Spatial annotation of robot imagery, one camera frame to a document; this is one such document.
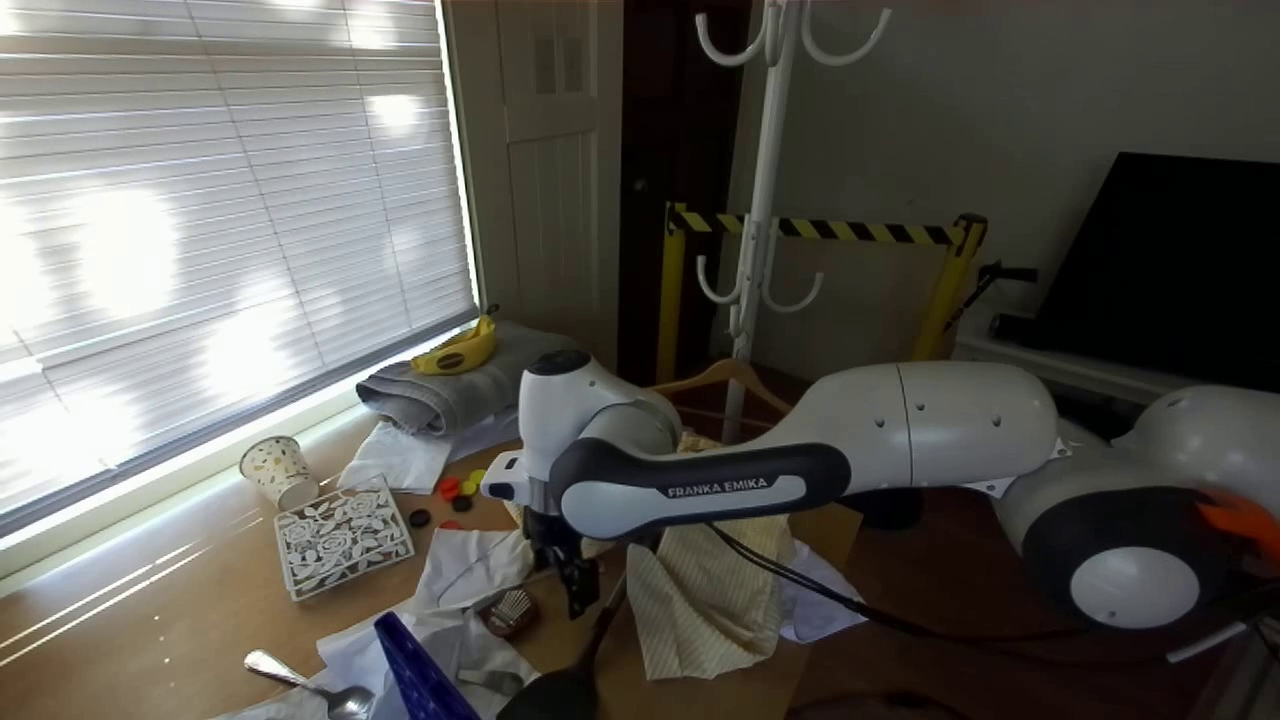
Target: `wooden desk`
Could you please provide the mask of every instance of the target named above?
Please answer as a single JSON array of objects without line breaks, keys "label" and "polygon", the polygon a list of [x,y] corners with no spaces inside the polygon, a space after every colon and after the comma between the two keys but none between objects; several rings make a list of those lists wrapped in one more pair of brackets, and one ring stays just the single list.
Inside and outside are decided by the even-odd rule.
[{"label": "wooden desk", "polygon": [[[474,503],[469,522],[509,529],[499,503]],[[842,558],[854,515],[840,508],[797,515],[797,533]],[[166,503],[145,529],[54,562],[0,597],[0,696],[6,720],[218,717],[276,688],[238,669],[266,647],[301,670],[320,670],[317,638],[411,597],[432,533],[414,558],[351,581],[306,602],[279,583],[270,521],[244,481]],[[582,647],[586,618],[569,625],[551,575],[530,590],[545,618],[518,638],[535,669],[559,669]],[[625,717],[783,717],[804,676],[799,647],[725,681],[644,682],[632,615],[621,612],[601,647],[609,720]]]}]

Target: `blue object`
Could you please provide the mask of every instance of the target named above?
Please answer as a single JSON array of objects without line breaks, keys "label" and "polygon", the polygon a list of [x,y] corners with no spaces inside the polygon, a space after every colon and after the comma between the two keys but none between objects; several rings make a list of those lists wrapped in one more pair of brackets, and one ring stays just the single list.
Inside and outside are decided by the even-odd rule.
[{"label": "blue object", "polygon": [[396,612],[371,618],[411,720],[478,720]]}]

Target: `black monitor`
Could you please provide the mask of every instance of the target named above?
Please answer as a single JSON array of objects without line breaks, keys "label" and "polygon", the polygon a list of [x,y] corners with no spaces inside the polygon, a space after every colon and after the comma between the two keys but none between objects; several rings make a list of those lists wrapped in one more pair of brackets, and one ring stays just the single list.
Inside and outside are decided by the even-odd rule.
[{"label": "black monitor", "polygon": [[1121,153],[1009,340],[1280,393],[1280,164]]}]

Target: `black cable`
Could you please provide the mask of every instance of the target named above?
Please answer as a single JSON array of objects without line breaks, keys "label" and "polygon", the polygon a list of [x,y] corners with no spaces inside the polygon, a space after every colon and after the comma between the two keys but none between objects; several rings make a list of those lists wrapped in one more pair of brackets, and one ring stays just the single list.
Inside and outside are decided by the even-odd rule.
[{"label": "black cable", "polygon": [[993,644],[1015,644],[1015,638],[1087,638],[1080,631],[1050,631],[1050,636],[960,636],[960,631],[937,631],[937,627],[923,627],[923,625],[911,625],[905,615],[892,615],[892,612],[880,612],[870,602],[858,602],[842,590],[832,590],[828,583],[773,558],[773,554],[760,554],[754,547],[746,547],[744,541],[728,534],[725,529],[709,522],[720,544],[728,544],[740,558],[797,583],[797,588],[808,588],[849,612],[858,612],[867,615],[870,625],[884,625],[884,627],[895,627],[895,631],[909,631],[909,636],[923,636],[923,638],[945,638],[945,644],[960,644],[960,647],[975,647],[975,651],[988,651],[988,654],[1005,654],[1005,658],[1018,658],[1018,664],[1046,664],[1046,669],[1168,669],[1164,654],[1142,654],[1142,658],[1055,658],[1055,654],[1029,654],[1029,651],[1013,651],[1013,647],[993,647]]}]

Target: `window blinds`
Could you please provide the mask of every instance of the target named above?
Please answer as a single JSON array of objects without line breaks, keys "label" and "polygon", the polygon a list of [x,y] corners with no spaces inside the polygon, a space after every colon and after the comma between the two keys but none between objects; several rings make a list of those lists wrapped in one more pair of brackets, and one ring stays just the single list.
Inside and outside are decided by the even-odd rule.
[{"label": "window blinds", "polygon": [[474,307],[435,0],[0,2],[0,515]]}]

